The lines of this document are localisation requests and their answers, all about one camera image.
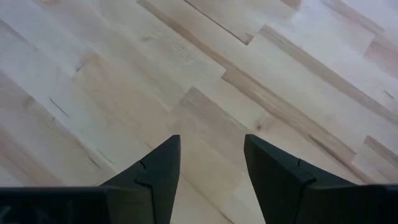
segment black object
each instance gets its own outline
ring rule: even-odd
[[[267,224],[398,223],[398,185],[355,185],[254,135],[244,153]]]
[[[170,223],[180,136],[100,187],[0,189],[0,223]]]

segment black plastic part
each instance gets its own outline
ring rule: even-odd
[[[244,153],[267,224],[398,223],[396,185],[355,185],[254,135]]]
[[[170,223],[180,136],[100,187],[0,189],[0,223]]]

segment wooden floor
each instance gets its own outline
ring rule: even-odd
[[[264,223],[254,133],[398,182],[395,0],[0,0],[0,185],[99,185],[182,137],[172,223]]]

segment light maple floor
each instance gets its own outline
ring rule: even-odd
[[[172,134],[172,222],[264,223],[254,133],[398,182],[395,0],[0,0],[0,185],[98,185]]]

